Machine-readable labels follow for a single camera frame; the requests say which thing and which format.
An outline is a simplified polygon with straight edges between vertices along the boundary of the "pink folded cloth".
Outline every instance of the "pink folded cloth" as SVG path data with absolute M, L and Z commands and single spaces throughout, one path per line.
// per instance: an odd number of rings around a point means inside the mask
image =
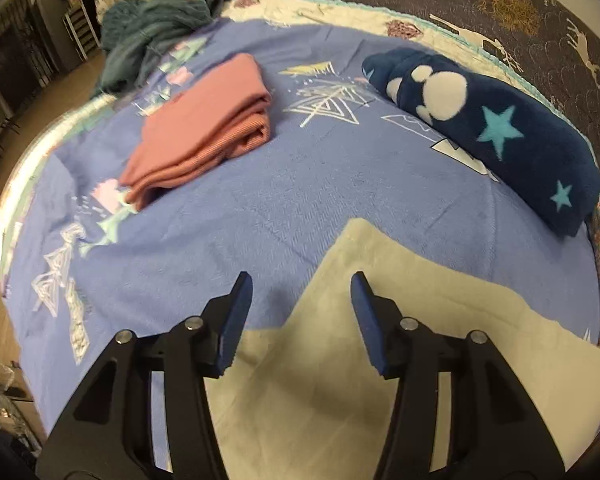
M 156 189 L 180 186 L 267 142 L 270 103 L 249 54 L 237 54 L 210 70 L 147 117 L 142 142 L 119 179 L 131 188 L 126 202 L 140 210 Z

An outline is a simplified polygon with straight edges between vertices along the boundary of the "dark clothing pile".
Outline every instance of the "dark clothing pile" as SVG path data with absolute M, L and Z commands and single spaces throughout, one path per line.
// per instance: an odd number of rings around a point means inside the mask
M 140 88 L 162 56 L 221 11 L 222 0 L 122 0 L 102 21 L 107 59 L 94 95 Z

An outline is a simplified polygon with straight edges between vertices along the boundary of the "navy blue fleece blanket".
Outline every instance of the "navy blue fleece blanket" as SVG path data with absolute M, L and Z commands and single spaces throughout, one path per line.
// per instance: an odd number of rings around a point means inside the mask
M 600 196 L 586 140 L 543 104 L 439 54 L 396 48 L 362 63 L 368 81 L 501 177 L 557 235 L 575 236 Z

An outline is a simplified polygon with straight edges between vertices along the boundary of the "shelving unit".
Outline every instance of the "shelving unit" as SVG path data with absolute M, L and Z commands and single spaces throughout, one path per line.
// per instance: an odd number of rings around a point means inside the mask
M 87 19 L 83 6 L 69 9 L 64 15 L 64 24 L 69 35 L 74 39 L 78 54 L 84 61 L 96 54 L 100 42 L 91 27 L 91 22 Z

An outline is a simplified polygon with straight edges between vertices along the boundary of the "mickey mouse head print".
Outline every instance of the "mickey mouse head print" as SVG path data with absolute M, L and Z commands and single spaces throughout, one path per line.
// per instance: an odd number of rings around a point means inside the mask
M 448 121 L 455 117 L 466 103 L 466 79 L 457 72 L 436 72 L 429 65 L 419 65 L 411 72 L 411 78 L 422 85 L 422 105 L 416 113 L 427 124 L 432 119 Z M 402 78 L 389 81 L 386 94 L 397 104 L 398 89 Z

